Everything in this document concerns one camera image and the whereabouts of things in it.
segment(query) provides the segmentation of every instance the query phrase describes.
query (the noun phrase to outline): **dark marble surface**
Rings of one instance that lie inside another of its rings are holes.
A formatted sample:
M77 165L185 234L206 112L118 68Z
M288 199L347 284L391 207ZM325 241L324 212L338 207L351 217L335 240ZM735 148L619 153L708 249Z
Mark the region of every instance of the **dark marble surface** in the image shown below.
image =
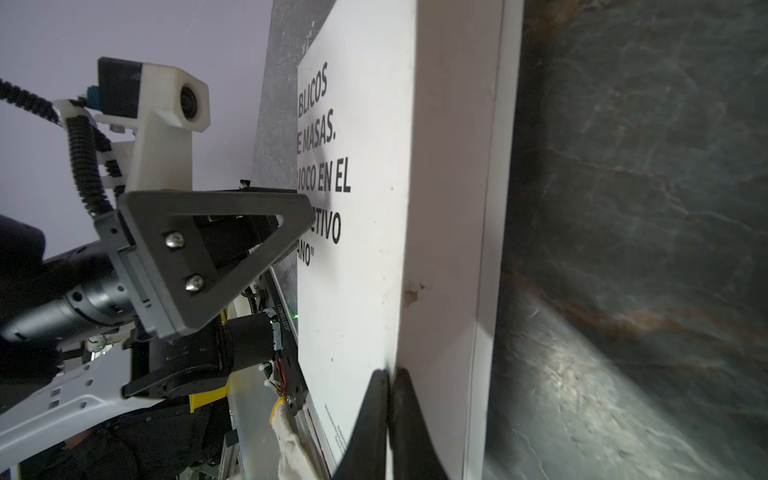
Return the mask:
M765 478L768 4L526 2L485 478Z

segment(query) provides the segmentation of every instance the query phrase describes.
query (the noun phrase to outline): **yellow tape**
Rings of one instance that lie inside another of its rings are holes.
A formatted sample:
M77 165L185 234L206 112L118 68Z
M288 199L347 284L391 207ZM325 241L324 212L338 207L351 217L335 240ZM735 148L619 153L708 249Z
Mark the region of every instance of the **yellow tape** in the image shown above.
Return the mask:
M203 405L208 405L224 398L229 390L230 384L227 383L220 389L211 390L210 392L193 393L190 395L190 413L194 413L195 409L199 409Z
M270 415L270 425L272 425L272 419L275 417L275 412L277 412L277 406L283 402L286 401L286 398L281 396L277 399L277 402L275 402L275 406L272 407L272 415Z

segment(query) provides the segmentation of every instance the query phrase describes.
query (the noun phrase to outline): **screw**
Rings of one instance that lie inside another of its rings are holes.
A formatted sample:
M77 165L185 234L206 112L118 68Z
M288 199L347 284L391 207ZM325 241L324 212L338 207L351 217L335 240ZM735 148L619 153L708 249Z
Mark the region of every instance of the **screw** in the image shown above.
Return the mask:
M199 292L203 289L203 285L205 285L205 280L203 280L203 277L200 275L193 275L187 279L187 284L184 285L184 288L187 289L187 292Z
M184 246L184 237L182 237L181 233L170 232L165 237L165 244L168 248L181 248Z

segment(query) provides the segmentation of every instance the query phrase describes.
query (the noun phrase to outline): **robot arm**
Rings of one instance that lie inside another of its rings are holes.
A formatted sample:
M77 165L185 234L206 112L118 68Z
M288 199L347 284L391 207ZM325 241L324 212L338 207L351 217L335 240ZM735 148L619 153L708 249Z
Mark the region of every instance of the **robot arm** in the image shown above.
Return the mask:
M4 83L0 94L29 105L9 91ZM26 268L9 262L0 286L12 293L0 310L0 471L116 415L216 389L230 372L272 359L282 329L266 314L226 326L211 320L256 278L271 278L270 266L314 220L306 197L287 190L190 191L191 135L208 126L210 109L207 86L180 69L102 58L99 85L83 98L38 100L32 110L68 133L99 240L43 263L39 230L0 224L3 243L22 232L26 240L13 245L28 250L11 255ZM96 122L129 128L135 140L109 144ZM114 208L104 186L115 190ZM51 382L60 345L127 324L129 340ZM295 356L292 338L286 346L293 351L283 355ZM291 376L296 391L306 390L300 372ZM29 386L42 387L30 395Z

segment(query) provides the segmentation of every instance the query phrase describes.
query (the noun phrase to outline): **dirt stain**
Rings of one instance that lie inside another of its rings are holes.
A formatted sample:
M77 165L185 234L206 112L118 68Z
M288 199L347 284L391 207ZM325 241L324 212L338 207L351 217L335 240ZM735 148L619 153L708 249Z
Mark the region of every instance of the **dirt stain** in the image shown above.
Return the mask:
M655 332L707 338L721 349L741 350L768 343L768 335L745 325L736 316L713 313L701 307L651 306L627 312L604 313L572 299L554 298L534 281L517 273L504 273L505 281L544 300L575 326L599 332L612 342L627 342Z
M529 2L523 33L532 40L549 41L561 28L584 10L601 10L612 0L547 0Z
M411 306L411 304L413 304L416 300L418 300L419 292L421 292L424 289L425 287L423 283L420 283L419 286L417 287L415 284L408 282L408 288L402 294L403 308L404 309L408 308L409 306Z

